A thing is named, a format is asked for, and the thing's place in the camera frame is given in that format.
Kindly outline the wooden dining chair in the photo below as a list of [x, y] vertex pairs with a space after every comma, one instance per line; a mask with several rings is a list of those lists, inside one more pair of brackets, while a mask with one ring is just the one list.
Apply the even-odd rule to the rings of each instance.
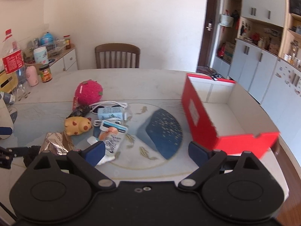
[[139, 68], [140, 48], [126, 43], [106, 43], [95, 47], [98, 69]]

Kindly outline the black snack wrapper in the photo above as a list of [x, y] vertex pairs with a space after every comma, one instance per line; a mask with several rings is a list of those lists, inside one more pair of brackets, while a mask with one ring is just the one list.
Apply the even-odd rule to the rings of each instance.
[[67, 118], [71, 117], [86, 117], [91, 111], [88, 105], [81, 105], [76, 107]]

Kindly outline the white patterned cup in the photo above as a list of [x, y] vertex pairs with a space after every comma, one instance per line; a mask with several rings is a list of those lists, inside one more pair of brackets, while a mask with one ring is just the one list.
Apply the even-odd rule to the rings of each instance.
[[39, 47], [33, 50], [34, 60], [36, 64], [48, 64], [48, 54], [46, 47]]

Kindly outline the pink small bottle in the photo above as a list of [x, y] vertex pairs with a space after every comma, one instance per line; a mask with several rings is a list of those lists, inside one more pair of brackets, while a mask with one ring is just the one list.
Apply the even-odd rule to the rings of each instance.
[[38, 85], [39, 79], [35, 66], [29, 66], [26, 68], [26, 78], [31, 87]]

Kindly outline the light blue small carton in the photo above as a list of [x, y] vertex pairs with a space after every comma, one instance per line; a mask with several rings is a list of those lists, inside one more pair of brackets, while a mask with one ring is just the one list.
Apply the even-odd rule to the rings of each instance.
[[123, 120], [123, 108], [119, 106], [98, 108], [97, 116], [100, 120], [117, 118]]

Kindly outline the white steel tumbler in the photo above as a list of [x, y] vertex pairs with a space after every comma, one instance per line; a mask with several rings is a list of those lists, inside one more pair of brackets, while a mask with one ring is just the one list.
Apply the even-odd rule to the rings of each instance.
[[1, 97], [1, 107], [0, 107], [0, 138], [7, 139], [10, 137], [14, 131], [13, 121], [11, 119], [10, 113], [7, 106]]

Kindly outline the silver foil snack bag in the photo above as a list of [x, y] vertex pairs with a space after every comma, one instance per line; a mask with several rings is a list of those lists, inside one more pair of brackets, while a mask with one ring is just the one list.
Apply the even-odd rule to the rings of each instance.
[[74, 144], [65, 131], [61, 133], [47, 133], [39, 153], [47, 150], [56, 156], [67, 155], [68, 152], [74, 150]]

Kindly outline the white sunglasses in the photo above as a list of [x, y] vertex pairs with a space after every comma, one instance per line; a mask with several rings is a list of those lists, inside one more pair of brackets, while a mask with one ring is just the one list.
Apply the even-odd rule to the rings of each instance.
[[126, 109], [128, 107], [128, 103], [125, 102], [117, 102], [117, 101], [101, 101], [90, 106], [90, 113], [97, 114], [98, 109], [102, 107], [122, 107]]

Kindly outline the sauce jar black lid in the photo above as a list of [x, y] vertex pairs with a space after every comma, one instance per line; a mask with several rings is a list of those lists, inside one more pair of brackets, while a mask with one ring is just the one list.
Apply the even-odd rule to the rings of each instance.
[[52, 73], [50, 71], [50, 65], [44, 64], [40, 66], [40, 76], [43, 83], [47, 83], [52, 80]]

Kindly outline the red cardboard shoe box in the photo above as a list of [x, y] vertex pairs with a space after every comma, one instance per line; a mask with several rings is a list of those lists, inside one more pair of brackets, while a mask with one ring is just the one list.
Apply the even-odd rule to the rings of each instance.
[[187, 74], [182, 106], [193, 141], [228, 155], [261, 158], [280, 132], [258, 102], [235, 81]]

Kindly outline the white blue snack packet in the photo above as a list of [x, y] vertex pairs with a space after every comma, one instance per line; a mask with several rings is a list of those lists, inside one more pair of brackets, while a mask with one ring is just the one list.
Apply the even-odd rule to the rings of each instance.
[[100, 135], [98, 139], [105, 144], [105, 154], [109, 157], [115, 157], [121, 143], [123, 142], [128, 128], [114, 122], [103, 120], [100, 125]]

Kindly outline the white plush badge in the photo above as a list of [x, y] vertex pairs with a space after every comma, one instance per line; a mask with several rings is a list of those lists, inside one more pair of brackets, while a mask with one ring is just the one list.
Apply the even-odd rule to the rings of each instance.
[[87, 139], [90, 144], [85, 150], [85, 160], [92, 166], [100, 166], [107, 162], [115, 160], [115, 156], [109, 156], [106, 154], [106, 146], [103, 141], [98, 140], [94, 136]]

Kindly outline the pink fuzzy strawberry plush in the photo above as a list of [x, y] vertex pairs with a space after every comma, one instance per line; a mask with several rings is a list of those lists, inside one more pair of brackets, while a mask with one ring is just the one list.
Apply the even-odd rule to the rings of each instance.
[[74, 96], [79, 105], [98, 103], [103, 96], [103, 87], [97, 81], [86, 80], [77, 86]]

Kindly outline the yellow capybara toy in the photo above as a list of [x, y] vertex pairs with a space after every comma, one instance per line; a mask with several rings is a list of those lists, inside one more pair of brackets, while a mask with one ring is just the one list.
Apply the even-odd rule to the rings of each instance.
[[65, 119], [64, 126], [67, 136], [81, 135], [92, 128], [92, 121], [86, 117], [74, 116]]

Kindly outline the large cola bottle red label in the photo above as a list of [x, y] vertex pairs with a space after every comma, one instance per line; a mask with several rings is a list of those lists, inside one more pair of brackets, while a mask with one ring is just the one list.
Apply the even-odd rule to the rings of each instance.
[[16, 83], [11, 86], [12, 93], [18, 101], [27, 98], [30, 93], [30, 85], [26, 78], [21, 48], [14, 39], [11, 29], [5, 32], [1, 57], [7, 76], [16, 79]]

